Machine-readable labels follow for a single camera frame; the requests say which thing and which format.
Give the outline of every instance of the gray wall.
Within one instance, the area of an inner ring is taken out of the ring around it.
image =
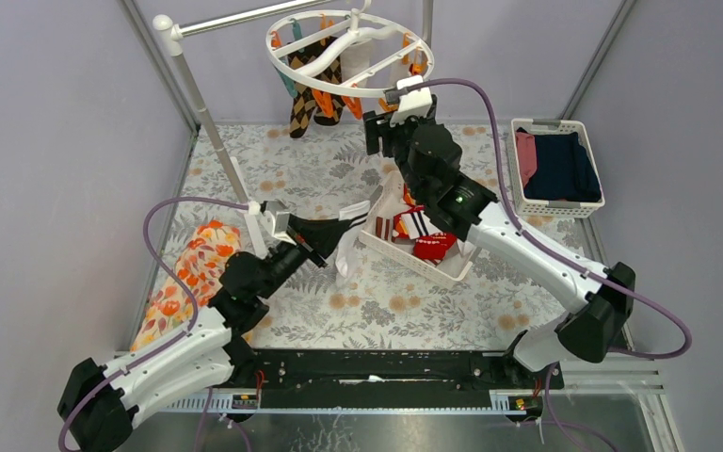
[[[663,363],[686,449],[723,450],[723,2],[638,2],[576,116],[608,199],[609,259],[694,333]],[[642,307],[632,326],[642,349],[681,342]]]
[[[164,13],[178,24],[277,3],[137,2],[147,20]],[[315,9],[349,9],[361,4],[362,0],[337,1]],[[491,96],[503,119],[554,118],[571,97],[618,4],[619,0],[437,0],[432,47],[437,71],[432,78],[475,81]],[[421,8],[422,0],[376,0],[369,12],[419,33]],[[185,55],[216,120],[289,122],[292,100],[263,44],[267,29],[278,19],[236,25],[184,40]],[[303,27],[307,34],[316,29],[316,23]],[[292,36],[285,32],[281,39],[290,40]],[[387,76],[371,86],[386,86]],[[445,88],[438,89],[438,93],[438,115],[443,119],[486,118],[473,92]]]
[[[0,0],[0,451],[56,450],[71,368],[125,347],[187,141],[118,2]]]

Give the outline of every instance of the brown argyle sock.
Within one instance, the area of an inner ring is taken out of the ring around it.
[[[328,47],[336,38],[328,37],[324,40],[309,44],[303,48],[302,52],[293,52],[287,56],[290,67],[293,69],[305,66],[319,57],[323,51]],[[326,68],[323,73],[319,76],[320,80],[329,81],[331,83],[338,83],[338,80],[342,79],[342,67],[339,64],[339,58],[335,60],[331,65]],[[291,138],[303,137],[306,133],[306,129],[309,127],[309,120],[317,108],[317,101],[312,95],[312,89],[300,84],[295,83],[295,89],[297,90],[297,96],[292,102],[292,113],[290,114],[290,125],[289,125],[289,136]],[[317,112],[317,115],[321,117],[318,121],[315,117],[315,121],[322,125],[335,125],[339,122],[342,116],[342,98],[339,96],[331,96],[331,100],[334,104],[334,114],[332,117],[326,117],[322,111]]]
[[[342,83],[342,63],[339,57],[333,60],[331,65],[320,74],[320,80],[334,85]],[[319,110],[317,114],[314,115],[314,122],[320,125],[336,125],[339,123],[339,120],[342,118],[342,109],[345,107],[345,102],[343,102],[342,96],[331,94],[331,103],[334,105],[334,111],[331,116],[326,116],[323,110]]]

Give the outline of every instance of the metal pole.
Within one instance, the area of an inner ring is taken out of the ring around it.
[[[586,66],[584,74],[581,75],[581,79],[578,81],[578,86],[575,87],[575,91],[572,93],[570,101],[567,103],[567,106],[564,107],[564,112],[561,113],[561,120],[568,120],[575,114],[575,110],[581,103],[588,86],[591,85],[591,81],[594,80],[594,76],[603,64],[603,59],[606,55],[608,55],[608,51],[611,50],[611,45],[617,38],[619,31],[625,24],[625,20],[631,14],[631,10],[633,10],[637,1],[638,0],[622,0],[622,3],[619,4],[617,13],[614,14],[614,18],[611,19],[611,24],[608,25],[608,29],[605,30],[605,34],[602,35],[600,44],[597,46],[597,50],[595,50],[591,60],[588,62],[588,66]]]
[[[423,0],[423,40],[431,46],[434,26],[434,0]]]
[[[226,152],[226,147],[223,145],[223,140],[220,139],[220,133],[217,131],[215,121],[212,119],[212,114],[209,113],[209,109],[206,108],[206,102],[203,101],[201,91],[198,89],[198,85],[195,83],[195,78],[192,76],[192,72],[189,70],[189,65],[186,63],[185,54],[180,53],[175,55],[173,58],[173,64],[176,65],[176,69],[182,76],[185,82],[185,88],[192,100],[193,106],[195,106],[196,113],[201,117],[201,126],[206,130],[206,135],[209,137],[209,141],[212,142],[212,147],[215,148],[217,159],[220,160],[220,165],[223,166],[223,170],[229,176],[229,181],[232,183],[234,193],[236,193],[237,200],[246,203],[248,202],[248,193],[242,185],[242,181],[237,174],[236,168],[234,167],[229,153]]]
[[[137,3],[135,3],[135,0],[120,0],[118,3],[123,9],[123,14],[126,16],[129,24],[134,29],[137,40],[139,40],[143,50],[151,60],[156,74],[168,90],[170,99],[176,105],[176,109],[179,110],[182,119],[193,133],[198,133],[195,114],[190,110],[181,88],[176,84],[176,78],[173,76],[173,72],[165,62],[165,58],[162,56],[159,47],[156,46],[156,42],[154,42],[151,31],[148,28],[148,22],[142,16],[142,12],[137,7]]]
[[[249,11],[238,12],[235,14],[230,14],[228,16],[214,17],[205,21],[179,25],[179,33],[181,33],[182,37],[186,38],[187,36],[217,30],[218,28],[223,28],[224,26],[242,24],[243,22],[262,19],[263,17],[274,16],[276,14],[283,14],[286,12],[292,12],[299,9],[322,5],[330,1],[333,0],[293,0],[291,2],[281,3],[278,5],[270,5],[269,7],[262,7],[257,9],[251,9]]]

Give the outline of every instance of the white sock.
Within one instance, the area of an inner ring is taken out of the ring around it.
[[[356,253],[353,252],[353,243],[359,238],[359,232],[367,220],[367,212],[370,211],[370,202],[362,201],[358,204],[349,205],[339,211],[339,219],[353,219],[351,228],[343,234],[337,245],[336,266],[339,274],[347,278],[359,266]]]
[[[348,80],[362,73],[370,67],[370,59],[376,50],[376,42],[369,40],[353,44],[340,55],[342,60],[342,79]],[[359,82],[359,88],[367,86],[367,80]]]

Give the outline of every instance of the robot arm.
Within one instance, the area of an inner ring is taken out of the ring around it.
[[[152,414],[204,387],[226,381],[253,387],[257,358],[242,334],[267,314],[260,298],[269,298],[308,260],[325,266],[352,224],[351,220],[305,220],[284,209],[272,202],[263,212],[280,228],[271,233],[285,240],[265,259],[244,251],[233,255],[220,277],[222,287],[199,310],[192,329],[180,325],[138,352],[101,366],[88,358],[73,369],[57,406],[63,419],[69,419],[95,387],[108,382],[71,421],[72,436],[81,450],[115,450]]]
[[[395,112],[366,114],[367,152],[394,158],[411,196],[426,207],[434,225],[505,258],[569,312],[557,322],[523,331],[498,368],[512,381],[533,381],[533,374],[550,363],[574,357],[602,361],[633,300],[588,276],[607,275],[633,288],[633,271],[623,264],[604,268],[528,225],[516,228],[497,196],[459,170],[461,148],[434,121],[435,108],[436,98],[420,89],[404,96]],[[71,421],[82,450],[115,450],[152,414],[204,387],[227,381],[253,387],[260,363],[241,336],[268,311],[260,298],[269,298],[307,260],[325,266],[352,225],[352,220],[304,220],[279,202],[267,202],[263,212],[263,223],[280,243],[265,259],[247,252],[233,255],[220,277],[222,288],[199,311],[192,329],[181,325],[169,332],[178,336],[176,341],[159,341],[101,366],[87,359],[74,368],[57,407],[63,419],[69,419],[93,388],[102,388]],[[548,258],[525,232],[586,271],[573,272]]]
[[[419,76],[401,80],[395,92],[402,94],[405,86],[421,81]],[[518,229],[497,196],[460,171],[461,147],[434,120],[436,96],[418,89],[399,100],[395,112],[364,115],[367,153],[394,159],[410,195],[426,207],[435,226],[506,259],[547,289],[569,313],[539,329],[524,331],[506,355],[530,372],[565,359],[601,362],[630,315],[633,299],[589,276],[597,274],[633,289],[634,272],[622,263],[606,268],[588,260],[530,225]],[[572,271],[550,258],[523,232],[586,271]]]

